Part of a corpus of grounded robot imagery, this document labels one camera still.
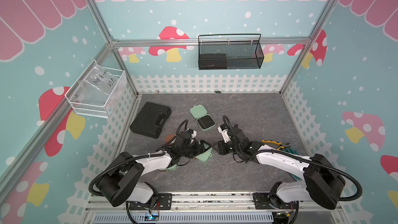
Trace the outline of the green clipper case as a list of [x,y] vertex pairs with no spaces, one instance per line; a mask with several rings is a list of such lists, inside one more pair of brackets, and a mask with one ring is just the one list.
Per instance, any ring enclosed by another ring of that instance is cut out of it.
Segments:
[[210,157],[212,157],[212,147],[207,147],[204,153],[195,156],[196,160],[206,162]]
[[215,120],[203,105],[194,105],[190,109],[190,113],[203,131],[207,131],[216,125]]
[[159,169],[159,171],[175,171],[178,168],[178,165],[175,164],[169,168]]

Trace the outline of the brown clipper case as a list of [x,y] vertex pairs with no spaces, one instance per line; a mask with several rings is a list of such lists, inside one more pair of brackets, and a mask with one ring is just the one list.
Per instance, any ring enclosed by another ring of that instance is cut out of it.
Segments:
[[165,137],[165,143],[172,141],[175,138],[175,134],[170,134]]

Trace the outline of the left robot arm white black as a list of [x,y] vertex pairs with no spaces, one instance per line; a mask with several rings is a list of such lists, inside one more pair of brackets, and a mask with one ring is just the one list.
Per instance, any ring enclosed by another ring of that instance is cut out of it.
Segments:
[[150,183],[140,183],[141,176],[153,171],[182,167],[181,158],[207,160],[212,146],[196,139],[197,132],[186,129],[157,149],[154,153],[132,156],[122,152],[90,182],[90,194],[105,197],[113,206],[138,203],[145,209],[154,209],[160,202],[159,192]]

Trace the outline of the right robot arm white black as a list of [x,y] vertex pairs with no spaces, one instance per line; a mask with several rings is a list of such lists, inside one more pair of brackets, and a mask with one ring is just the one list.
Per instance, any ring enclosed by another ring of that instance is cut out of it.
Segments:
[[265,196],[272,208],[282,208],[293,202],[313,201],[334,210],[339,202],[354,201],[362,196],[360,183],[351,175],[335,168],[321,155],[300,156],[272,148],[264,142],[250,141],[235,125],[218,128],[223,140],[218,142],[220,155],[231,153],[242,162],[272,166],[297,177],[297,181],[276,182]]

